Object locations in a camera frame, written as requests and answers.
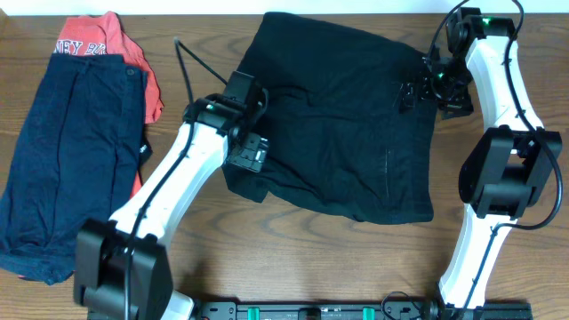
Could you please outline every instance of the black cloth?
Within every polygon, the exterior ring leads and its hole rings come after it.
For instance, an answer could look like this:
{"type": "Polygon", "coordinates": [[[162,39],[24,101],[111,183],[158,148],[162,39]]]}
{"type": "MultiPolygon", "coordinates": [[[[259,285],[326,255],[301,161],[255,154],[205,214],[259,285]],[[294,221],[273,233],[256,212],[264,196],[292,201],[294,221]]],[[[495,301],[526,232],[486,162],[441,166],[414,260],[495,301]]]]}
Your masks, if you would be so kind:
{"type": "Polygon", "coordinates": [[[238,70],[268,89],[253,130],[269,140],[268,159],[260,173],[225,166],[228,188],[357,221],[432,220],[437,107],[422,101],[399,112],[402,85],[424,70],[423,56],[361,30],[266,13],[238,70]]]}
{"type": "Polygon", "coordinates": [[[52,55],[0,200],[1,268],[47,284],[71,276],[78,230],[130,197],[145,85],[120,55],[52,55]]]}

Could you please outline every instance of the red cloth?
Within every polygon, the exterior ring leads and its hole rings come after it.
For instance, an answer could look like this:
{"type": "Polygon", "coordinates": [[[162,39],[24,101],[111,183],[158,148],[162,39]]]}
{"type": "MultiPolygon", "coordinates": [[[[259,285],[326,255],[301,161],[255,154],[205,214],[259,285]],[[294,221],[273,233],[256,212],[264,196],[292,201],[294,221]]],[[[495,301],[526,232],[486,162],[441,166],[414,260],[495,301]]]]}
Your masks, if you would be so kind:
{"type": "MultiPolygon", "coordinates": [[[[107,12],[97,18],[89,16],[68,18],[61,30],[54,52],[79,56],[121,54],[124,63],[148,73],[145,91],[145,123],[154,123],[160,117],[164,104],[160,100],[160,89],[154,72],[144,59],[142,49],[121,30],[120,22],[114,12],[107,12]]],[[[140,175],[137,173],[131,196],[134,196],[141,186],[140,175]]]]}

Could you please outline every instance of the black cable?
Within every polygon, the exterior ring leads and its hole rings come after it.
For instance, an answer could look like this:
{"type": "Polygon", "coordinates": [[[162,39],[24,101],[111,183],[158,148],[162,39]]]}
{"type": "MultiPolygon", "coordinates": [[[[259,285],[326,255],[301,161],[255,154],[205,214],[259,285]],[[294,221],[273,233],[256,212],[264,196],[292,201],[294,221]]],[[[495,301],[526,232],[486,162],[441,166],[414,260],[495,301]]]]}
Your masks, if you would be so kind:
{"type": "Polygon", "coordinates": [[[508,44],[506,46],[506,52],[504,53],[503,65],[504,65],[504,68],[506,71],[506,79],[508,81],[508,87],[509,87],[509,91],[510,91],[511,96],[512,96],[512,100],[514,101],[514,105],[516,106],[517,115],[522,120],[524,125],[527,127],[527,130],[533,134],[533,137],[535,138],[537,143],[540,144],[541,148],[543,149],[543,152],[548,157],[548,160],[551,162],[551,167],[553,168],[553,172],[555,173],[555,178],[556,178],[557,195],[556,195],[555,204],[553,205],[553,208],[551,209],[551,212],[549,213],[548,217],[544,221],[542,221],[538,224],[535,224],[535,225],[531,225],[531,226],[521,226],[521,225],[517,225],[517,224],[513,224],[513,223],[499,223],[492,229],[490,241],[488,242],[488,245],[486,246],[485,254],[482,258],[482,261],[480,262],[480,267],[478,268],[477,275],[472,281],[472,287],[470,288],[470,292],[469,292],[469,295],[466,299],[466,303],[464,304],[463,309],[461,309],[461,311],[457,314],[458,316],[456,318],[458,318],[458,319],[462,319],[462,316],[466,312],[466,309],[470,303],[470,300],[472,299],[472,296],[474,295],[474,291],[476,290],[478,280],[480,279],[480,276],[482,275],[482,270],[484,269],[486,259],[488,258],[490,250],[492,249],[492,244],[493,244],[494,238],[498,235],[498,230],[502,227],[517,228],[517,229],[526,230],[526,231],[532,231],[532,230],[536,230],[539,228],[543,228],[543,227],[547,226],[548,224],[550,224],[550,222],[553,221],[553,219],[555,219],[557,213],[559,212],[559,210],[561,208],[561,203],[563,201],[563,178],[561,176],[561,169],[559,168],[559,163],[557,162],[557,159],[553,155],[553,152],[549,148],[547,142],[545,140],[543,140],[540,133],[537,130],[535,130],[535,128],[533,128],[532,124],[530,124],[530,122],[525,117],[524,110],[522,109],[522,107],[519,103],[519,98],[517,97],[517,94],[516,94],[516,88],[514,87],[514,81],[512,79],[512,75],[511,75],[511,71],[510,71],[510,67],[509,67],[509,52],[511,50],[512,44],[514,43],[514,41],[517,40],[517,35],[519,34],[519,31],[521,30],[522,26],[524,25],[525,12],[524,12],[524,7],[517,0],[512,0],[512,2],[517,6],[517,9],[519,9],[520,20],[519,20],[519,23],[517,24],[517,27],[516,27],[516,30],[514,31],[514,34],[512,35],[512,37],[508,41],[508,44]]]}
{"type": "MultiPolygon", "coordinates": [[[[184,44],[182,44],[180,40],[178,40],[177,37],[174,38],[174,45],[176,49],[176,54],[178,56],[178,62],[180,63],[181,73],[184,77],[184,82],[186,83],[186,90],[188,91],[188,99],[190,104],[194,102],[194,96],[192,94],[188,72],[186,71],[186,67],[184,66],[184,60],[181,57],[179,47],[181,47],[187,53],[189,53],[189,55],[191,55],[192,58],[196,59],[197,62],[199,62],[202,66],[204,66],[208,71],[212,72],[214,76],[217,76],[224,84],[227,84],[227,81],[225,81],[225,79],[223,79],[209,66],[207,66],[202,60],[200,60],[193,52],[191,52],[188,48],[186,48],[184,44]]],[[[146,210],[150,207],[150,203],[152,202],[158,191],[160,191],[160,188],[166,183],[168,178],[170,178],[174,170],[176,170],[180,162],[184,159],[184,157],[188,153],[188,150],[192,144],[192,139],[194,137],[194,127],[195,127],[194,124],[197,118],[195,111],[192,107],[190,107],[190,115],[192,120],[189,122],[190,124],[189,135],[188,139],[186,140],[186,145],[184,146],[184,149],[180,152],[178,158],[176,158],[176,161],[174,161],[174,163],[172,164],[170,169],[168,169],[164,177],[162,177],[162,179],[160,179],[160,181],[156,184],[156,186],[154,187],[154,189],[152,190],[152,192],[150,193],[150,195],[148,196],[142,207],[139,209],[139,213],[136,217],[136,220],[134,221],[134,225],[132,226],[131,234],[129,235],[128,240],[126,241],[127,245],[126,266],[124,272],[124,320],[131,319],[131,272],[132,272],[132,253],[134,251],[133,247],[134,239],[136,238],[136,234],[138,233],[142,220],[146,216],[146,210]]]]}
{"type": "Polygon", "coordinates": [[[415,320],[415,319],[421,318],[421,308],[419,308],[419,307],[415,304],[415,302],[413,301],[413,299],[411,299],[411,297],[409,297],[409,295],[408,295],[407,293],[405,293],[405,292],[390,292],[390,293],[387,295],[387,297],[385,297],[385,298],[383,299],[383,301],[381,302],[381,313],[382,313],[386,318],[388,318],[388,319],[390,319],[390,320],[397,320],[397,319],[395,319],[393,316],[391,316],[387,311],[385,311],[385,302],[387,302],[387,301],[389,300],[389,298],[390,298],[392,295],[394,295],[394,294],[401,294],[401,295],[404,295],[404,296],[409,300],[409,302],[411,302],[411,304],[417,309],[417,311],[419,311],[419,316],[412,317],[410,320],[415,320]]]}
{"type": "Polygon", "coordinates": [[[199,59],[199,57],[197,57],[190,49],[186,48],[186,46],[180,42],[180,40],[178,40],[178,37],[174,38],[174,42],[176,43],[176,46],[180,46],[180,48],[182,48],[185,52],[187,52],[190,56],[192,56],[192,58],[194,58],[197,63],[201,64],[202,67],[204,67],[207,71],[209,71],[212,75],[214,75],[215,77],[217,77],[218,79],[220,79],[221,82],[223,82],[223,84],[227,84],[228,81],[225,80],[223,78],[223,76],[220,76],[220,74],[218,74],[217,72],[215,72],[215,70],[213,70],[212,68],[210,68],[210,66],[208,66],[205,62],[203,62],[201,59],[199,59]]]}
{"type": "Polygon", "coordinates": [[[437,32],[435,32],[435,36],[433,36],[433,41],[431,41],[430,43],[430,47],[429,47],[429,52],[427,52],[427,60],[430,60],[430,55],[433,53],[433,50],[435,49],[435,42],[438,39],[438,34],[441,32],[441,29],[443,28],[443,26],[445,25],[446,21],[453,15],[453,13],[460,7],[462,7],[465,3],[467,3],[469,0],[463,0],[461,3],[456,4],[456,6],[454,6],[454,8],[452,8],[451,11],[449,11],[445,18],[443,19],[443,21],[441,22],[440,25],[438,25],[437,28],[437,32]]]}

